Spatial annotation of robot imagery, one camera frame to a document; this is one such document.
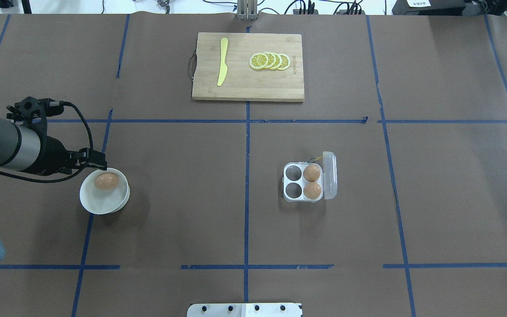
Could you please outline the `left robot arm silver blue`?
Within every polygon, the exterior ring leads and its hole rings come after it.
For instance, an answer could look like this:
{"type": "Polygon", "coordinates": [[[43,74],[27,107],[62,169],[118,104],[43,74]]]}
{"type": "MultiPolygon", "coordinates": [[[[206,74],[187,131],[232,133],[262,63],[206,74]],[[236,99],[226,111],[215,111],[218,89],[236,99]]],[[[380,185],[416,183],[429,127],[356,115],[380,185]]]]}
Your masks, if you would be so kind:
{"type": "Polygon", "coordinates": [[[0,118],[0,175],[33,183],[58,183],[86,168],[107,169],[104,153],[95,151],[91,129],[74,104],[37,106],[27,102],[7,109],[7,118],[0,118]],[[65,107],[73,108],[81,119],[89,147],[69,151],[58,139],[48,136],[48,117],[62,114],[65,107]]]}

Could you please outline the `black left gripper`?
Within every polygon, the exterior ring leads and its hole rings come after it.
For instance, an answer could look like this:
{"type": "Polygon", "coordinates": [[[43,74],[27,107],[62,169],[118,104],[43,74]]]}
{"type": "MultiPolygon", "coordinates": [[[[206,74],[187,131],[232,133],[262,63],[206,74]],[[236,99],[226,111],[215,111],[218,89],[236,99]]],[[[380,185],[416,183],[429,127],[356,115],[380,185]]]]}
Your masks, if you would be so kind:
{"type": "Polygon", "coordinates": [[[107,170],[105,154],[91,148],[69,151],[58,139],[50,136],[41,139],[38,175],[56,173],[72,175],[73,171],[79,171],[85,167],[107,170]]]}

